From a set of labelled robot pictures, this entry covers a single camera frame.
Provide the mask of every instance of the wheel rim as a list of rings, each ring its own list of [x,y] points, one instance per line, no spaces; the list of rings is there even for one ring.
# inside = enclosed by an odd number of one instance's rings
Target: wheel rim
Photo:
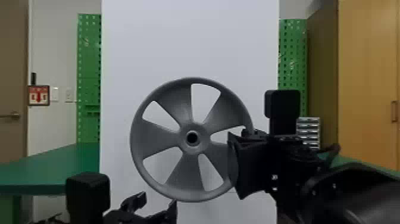
[[[218,100],[203,123],[193,121],[193,84],[203,84],[220,91]],[[178,131],[143,118],[144,111],[153,101],[179,124]],[[141,177],[160,194],[184,202],[210,200],[224,194],[233,186],[227,170],[229,148],[227,144],[213,142],[210,137],[213,133],[237,126],[253,130],[250,115],[243,102],[223,85],[196,77],[168,82],[156,88],[141,103],[135,114],[130,132],[132,158]],[[166,183],[159,183],[148,173],[143,161],[172,147],[179,147],[182,157]],[[223,179],[223,184],[212,191],[204,190],[202,184],[198,163],[200,154],[207,156]]]

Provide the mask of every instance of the wall sign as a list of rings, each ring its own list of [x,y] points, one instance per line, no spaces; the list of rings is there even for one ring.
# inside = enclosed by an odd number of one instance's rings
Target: wall sign
[[[50,86],[28,86],[28,105],[29,106],[49,106],[50,105]]]

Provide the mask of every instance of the light switch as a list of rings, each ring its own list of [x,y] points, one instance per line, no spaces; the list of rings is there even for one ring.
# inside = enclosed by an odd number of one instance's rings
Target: light switch
[[[72,88],[67,88],[65,90],[65,101],[74,102],[74,91],[72,91]]]
[[[50,99],[52,102],[58,102],[60,95],[58,93],[58,87],[52,87],[50,89]]]

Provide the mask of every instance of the green tabletop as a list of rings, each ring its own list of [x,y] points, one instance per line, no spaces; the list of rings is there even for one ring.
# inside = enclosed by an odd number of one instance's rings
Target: green tabletop
[[[99,144],[73,144],[0,165],[1,195],[61,195],[65,180],[99,171]]]

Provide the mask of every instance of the white wall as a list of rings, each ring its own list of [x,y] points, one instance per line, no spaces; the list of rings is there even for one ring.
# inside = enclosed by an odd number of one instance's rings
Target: white wall
[[[327,0],[280,0],[279,17],[281,19],[308,18],[326,1]]]
[[[113,208],[146,191],[142,214],[150,214],[169,200],[142,180],[132,162],[129,132],[139,104],[170,80],[207,77],[238,94],[255,127],[267,130],[263,97],[277,88],[279,3],[103,0],[102,12],[101,172],[111,179]],[[200,99],[208,101],[208,93]],[[156,171],[160,161],[149,169]],[[206,203],[179,204],[179,223],[275,222],[275,203],[263,192],[245,201],[228,193]]]
[[[31,0],[30,12],[30,71],[37,73],[38,85],[60,90],[59,102],[29,108],[33,155],[76,142],[76,105],[65,102],[65,90],[76,89],[77,15],[101,13],[101,0]],[[34,198],[35,220],[59,212],[65,212],[64,197]]]

